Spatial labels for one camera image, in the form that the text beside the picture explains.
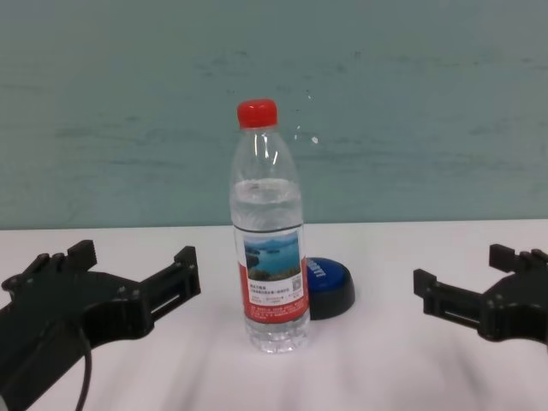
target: qr code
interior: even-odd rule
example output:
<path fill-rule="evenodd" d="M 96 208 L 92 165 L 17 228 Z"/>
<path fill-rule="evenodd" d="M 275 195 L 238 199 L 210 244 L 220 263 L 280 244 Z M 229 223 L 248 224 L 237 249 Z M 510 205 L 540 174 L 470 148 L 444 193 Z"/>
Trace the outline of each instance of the qr code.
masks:
<path fill-rule="evenodd" d="M 301 287 L 302 287 L 302 279 L 301 279 L 301 276 L 298 276 L 297 278 L 293 280 L 293 291 L 297 291 L 301 289 Z"/>

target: black cable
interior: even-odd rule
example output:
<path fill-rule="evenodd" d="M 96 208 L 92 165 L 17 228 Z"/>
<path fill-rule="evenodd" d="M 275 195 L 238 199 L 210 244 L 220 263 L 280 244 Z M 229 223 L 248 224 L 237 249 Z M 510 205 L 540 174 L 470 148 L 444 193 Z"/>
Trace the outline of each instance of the black cable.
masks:
<path fill-rule="evenodd" d="M 80 398 L 78 398 L 78 403 L 76 404 L 75 411 L 82 411 L 84 409 L 84 404 L 86 404 L 87 393 L 89 392 L 89 384 L 92 380 L 92 347 L 87 340 L 86 334 L 78 327 L 78 337 L 82 343 L 82 348 L 84 349 L 84 381 L 82 382 L 82 389 L 80 391 Z"/>

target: bottle label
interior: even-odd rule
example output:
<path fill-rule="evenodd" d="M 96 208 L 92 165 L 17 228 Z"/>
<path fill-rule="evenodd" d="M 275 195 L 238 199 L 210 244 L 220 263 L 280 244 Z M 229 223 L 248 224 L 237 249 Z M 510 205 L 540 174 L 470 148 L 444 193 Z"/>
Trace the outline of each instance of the bottle label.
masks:
<path fill-rule="evenodd" d="M 302 225 L 274 232 L 235 228 L 246 315 L 260 323 L 285 323 L 308 309 Z"/>

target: red bottle cap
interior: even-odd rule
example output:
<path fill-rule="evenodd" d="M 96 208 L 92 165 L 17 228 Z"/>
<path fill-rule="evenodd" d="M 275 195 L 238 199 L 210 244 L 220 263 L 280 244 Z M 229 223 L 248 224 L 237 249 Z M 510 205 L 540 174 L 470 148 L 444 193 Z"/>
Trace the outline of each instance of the red bottle cap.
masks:
<path fill-rule="evenodd" d="M 277 124 L 277 108 L 274 100 L 261 98 L 238 105 L 238 121 L 241 128 L 268 127 Z"/>

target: robotic arm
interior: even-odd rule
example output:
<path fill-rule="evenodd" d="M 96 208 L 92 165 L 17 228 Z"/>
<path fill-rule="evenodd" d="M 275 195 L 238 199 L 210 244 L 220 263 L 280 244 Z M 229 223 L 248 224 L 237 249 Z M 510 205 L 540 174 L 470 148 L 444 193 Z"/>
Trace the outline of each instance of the robotic arm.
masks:
<path fill-rule="evenodd" d="M 548 254 L 540 250 L 515 255 L 492 245 L 489 265 L 513 272 L 479 294 L 440 283 L 424 270 L 414 272 L 414 293 L 424 313 L 474 328 L 488 341 L 524 338 L 547 344 Z"/>
<path fill-rule="evenodd" d="M 194 247 L 140 283 L 89 271 L 92 241 L 62 253 L 40 254 L 22 274 L 2 284 L 11 302 L 0 310 L 0 411 L 23 411 L 82 356 L 82 410 L 91 376 L 91 350 L 142 338 L 154 323 L 200 293 Z"/>

